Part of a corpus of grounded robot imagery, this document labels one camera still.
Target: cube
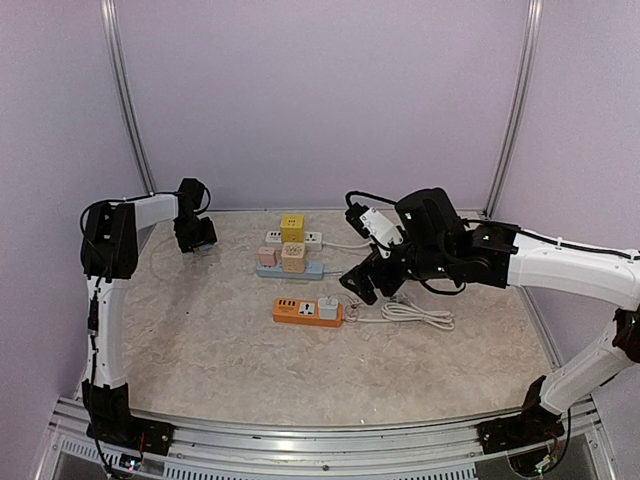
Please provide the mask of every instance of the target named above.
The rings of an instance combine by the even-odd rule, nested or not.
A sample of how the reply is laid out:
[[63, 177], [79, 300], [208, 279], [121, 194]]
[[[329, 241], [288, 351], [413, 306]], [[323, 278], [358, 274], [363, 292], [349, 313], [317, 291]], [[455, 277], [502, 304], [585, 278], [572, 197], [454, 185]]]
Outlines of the cube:
[[282, 243], [304, 243], [304, 215], [283, 215], [280, 222]]
[[304, 273], [307, 268], [304, 243], [287, 242], [282, 245], [282, 271], [285, 273]]
[[258, 248], [258, 261], [263, 267], [275, 267], [278, 263], [276, 249], [273, 247]]

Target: white power strip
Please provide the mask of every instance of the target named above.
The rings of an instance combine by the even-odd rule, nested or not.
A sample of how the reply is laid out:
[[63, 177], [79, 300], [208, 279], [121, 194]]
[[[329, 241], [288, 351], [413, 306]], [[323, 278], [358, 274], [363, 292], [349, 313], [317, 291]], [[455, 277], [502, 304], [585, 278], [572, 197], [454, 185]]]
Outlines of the white power strip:
[[[280, 238], [280, 232], [277, 230], [271, 230], [267, 232], [267, 236], [264, 239], [264, 243], [267, 247], [273, 247], [276, 250], [282, 250], [282, 239]], [[319, 252], [322, 250], [322, 233], [320, 232], [304, 232], [304, 246], [311, 252]]]

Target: robotic arm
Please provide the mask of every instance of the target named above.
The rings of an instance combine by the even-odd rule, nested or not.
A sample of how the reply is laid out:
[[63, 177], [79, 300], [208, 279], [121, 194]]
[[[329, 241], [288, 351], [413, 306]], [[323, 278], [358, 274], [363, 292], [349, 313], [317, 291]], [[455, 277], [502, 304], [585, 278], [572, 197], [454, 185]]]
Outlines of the robotic arm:
[[82, 397], [91, 418], [87, 433], [96, 441], [167, 454], [173, 426], [136, 418], [129, 409], [122, 361], [122, 308], [138, 265], [139, 232], [173, 220], [183, 253], [217, 241], [211, 220], [198, 218], [206, 210], [199, 210], [205, 192], [210, 200], [202, 183], [185, 178], [177, 192], [104, 200], [87, 207], [81, 217], [81, 259], [89, 292], [89, 348]]
[[[560, 415], [620, 371], [640, 363], [640, 252], [551, 239], [516, 225], [466, 221], [440, 188], [414, 192], [393, 203], [402, 227], [375, 208], [351, 203], [347, 221], [373, 241], [372, 252], [340, 283], [372, 305], [374, 288], [393, 295], [406, 280], [433, 293], [457, 294], [466, 283], [550, 288], [604, 300], [618, 307], [600, 337], [570, 362], [530, 386], [521, 413], [479, 425], [485, 453], [514, 449], [564, 433]], [[457, 291], [428, 281], [452, 280]]]

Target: orange power strip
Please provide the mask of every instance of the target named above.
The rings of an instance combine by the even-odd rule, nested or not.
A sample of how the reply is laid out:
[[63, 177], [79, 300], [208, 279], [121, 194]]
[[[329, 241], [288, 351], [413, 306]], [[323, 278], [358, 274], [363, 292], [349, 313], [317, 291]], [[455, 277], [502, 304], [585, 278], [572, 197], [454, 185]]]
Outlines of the orange power strip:
[[342, 305], [338, 305], [338, 318], [323, 320], [318, 315], [318, 302], [276, 298], [273, 304], [273, 320], [280, 323], [336, 328], [342, 325]]

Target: beige cube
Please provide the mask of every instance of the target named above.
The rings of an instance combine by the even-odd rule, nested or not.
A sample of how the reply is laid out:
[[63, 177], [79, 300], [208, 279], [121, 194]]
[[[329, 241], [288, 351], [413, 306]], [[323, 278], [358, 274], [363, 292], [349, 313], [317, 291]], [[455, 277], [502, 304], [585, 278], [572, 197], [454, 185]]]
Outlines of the beige cube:
[[287, 242], [282, 245], [282, 271], [304, 273], [307, 268], [304, 243]]

